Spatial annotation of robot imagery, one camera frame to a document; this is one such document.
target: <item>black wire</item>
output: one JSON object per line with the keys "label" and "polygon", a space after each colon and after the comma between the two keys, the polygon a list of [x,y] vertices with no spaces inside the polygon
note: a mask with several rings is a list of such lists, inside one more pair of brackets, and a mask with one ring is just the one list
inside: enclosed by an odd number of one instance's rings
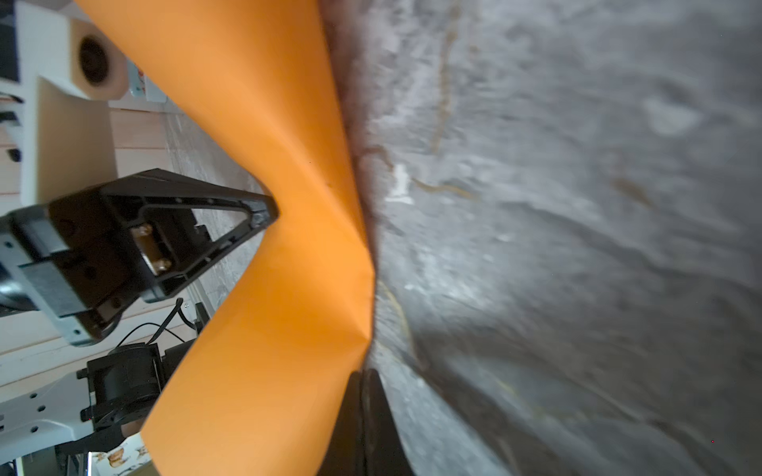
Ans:
{"label": "black wire", "polygon": [[167,328],[169,325],[169,321],[172,320],[174,315],[176,315],[178,312],[182,312],[180,310],[180,307],[183,305],[183,299],[178,298],[177,301],[174,302],[174,308],[172,308],[172,312],[169,313],[167,318],[162,322],[162,325],[158,326],[158,331],[156,331],[155,334],[153,334],[153,337],[151,337],[148,342],[146,342],[146,345],[152,344],[156,339],[158,339],[158,336],[162,335],[162,332],[164,332],[164,329]]}
{"label": "black wire", "polygon": [[187,325],[188,327],[196,331],[196,333],[198,334],[198,329],[196,329],[196,326],[185,317],[185,314],[183,314],[182,309],[178,309],[178,314],[180,314],[180,319],[183,320],[185,325]]}
{"label": "black wire", "polygon": [[[133,332],[137,331],[138,329],[140,329],[140,328],[141,328],[141,327],[143,327],[143,326],[156,326],[156,327],[159,327],[159,325],[158,325],[158,324],[156,324],[155,322],[145,322],[145,323],[143,323],[143,324],[141,324],[141,325],[139,325],[139,326],[135,327],[134,329],[132,329],[132,330],[131,330],[129,333],[127,333],[127,335],[126,335],[126,336],[124,336],[124,338],[123,338],[122,340],[120,340],[120,341],[119,341],[119,343],[117,344],[117,347],[121,346],[121,345],[124,343],[124,341],[125,341],[125,340],[127,340],[127,338],[128,338],[130,335],[132,335],[132,333],[133,333]],[[177,334],[175,334],[174,332],[170,331],[169,329],[165,329],[165,330],[166,330],[168,333],[170,333],[170,334],[172,334],[173,336],[175,336],[176,338],[178,338],[178,339],[180,340],[180,342],[185,342],[185,340],[184,340],[182,337],[178,336],[178,335],[177,335]]]}

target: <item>black cable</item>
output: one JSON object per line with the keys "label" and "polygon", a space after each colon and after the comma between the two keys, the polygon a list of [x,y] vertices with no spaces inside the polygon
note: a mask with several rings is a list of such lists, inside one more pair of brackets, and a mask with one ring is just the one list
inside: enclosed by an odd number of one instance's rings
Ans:
{"label": "black cable", "polygon": [[178,314],[180,315],[180,319],[183,320],[185,325],[187,325],[188,327],[196,331],[196,334],[198,334],[198,329],[196,329],[196,326],[185,317],[185,314],[183,314],[182,309],[178,309]]}
{"label": "black cable", "polygon": [[[127,333],[127,335],[126,335],[126,336],[124,336],[124,338],[123,338],[122,340],[120,340],[120,341],[119,341],[119,343],[117,344],[117,347],[121,346],[121,345],[124,343],[124,341],[125,341],[125,340],[127,340],[127,338],[128,338],[130,335],[132,335],[132,333],[133,333],[133,332],[137,331],[138,329],[140,329],[140,328],[141,328],[141,327],[143,327],[143,326],[156,326],[156,327],[159,327],[159,325],[158,325],[158,324],[156,324],[155,322],[144,322],[143,324],[141,324],[141,325],[139,325],[139,326],[136,326],[134,329],[132,329],[130,332],[128,332],[128,333]],[[177,334],[175,334],[174,332],[170,331],[169,329],[165,329],[165,330],[166,330],[168,333],[170,333],[170,334],[172,334],[173,336],[175,336],[176,338],[178,338],[178,339],[180,340],[180,342],[185,342],[185,340],[184,340],[182,337],[178,336],[178,335],[177,335]]]}
{"label": "black cable", "polygon": [[167,318],[164,320],[164,322],[162,322],[162,325],[158,326],[158,331],[156,331],[156,333],[153,334],[153,337],[151,337],[148,340],[148,342],[146,342],[146,345],[150,345],[150,344],[154,343],[154,341],[156,339],[158,339],[158,336],[162,335],[162,332],[164,332],[164,329],[166,329],[167,326],[169,325],[169,321],[172,320],[174,315],[176,315],[178,312],[181,312],[180,307],[182,307],[182,305],[183,305],[183,299],[182,298],[178,298],[174,302],[174,308],[172,308],[172,312],[170,312],[169,315],[167,316]]}

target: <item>brass screw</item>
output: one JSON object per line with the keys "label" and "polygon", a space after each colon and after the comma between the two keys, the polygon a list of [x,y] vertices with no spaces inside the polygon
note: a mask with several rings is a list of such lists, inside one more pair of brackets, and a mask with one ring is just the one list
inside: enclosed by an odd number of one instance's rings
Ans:
{"label": "brass screw", "polygon": [[153,267],[156,268],[157,271],[166,271],[172,267],[172,262],[167,258],[162,258],[161,260],[154,261]]}
{"label": "brass screw", "polygon": [[153,227],[148,223],[143,223],[138,227],[138,236],[148,236],[153,233]]}

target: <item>folded orange paper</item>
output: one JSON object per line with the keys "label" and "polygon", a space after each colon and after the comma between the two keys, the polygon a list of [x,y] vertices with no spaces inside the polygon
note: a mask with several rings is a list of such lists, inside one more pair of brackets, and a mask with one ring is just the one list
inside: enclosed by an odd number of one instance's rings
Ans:
{"label": "folded orange paper", "polygon": [[78,3],[280,209],[143,427],[159,472],[315,474],[373,304],[316,2]]}

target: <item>mounting hole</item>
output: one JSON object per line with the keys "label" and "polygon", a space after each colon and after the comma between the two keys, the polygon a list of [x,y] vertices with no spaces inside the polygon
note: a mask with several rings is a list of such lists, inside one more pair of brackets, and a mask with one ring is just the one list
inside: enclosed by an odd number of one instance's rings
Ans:
{"label": "mounting hole", "polygon": [[90,281],[94,280],[98,276],[98,272],[96,269],[92,266],[88,266],[85,268],[85,277],[89,279]]}

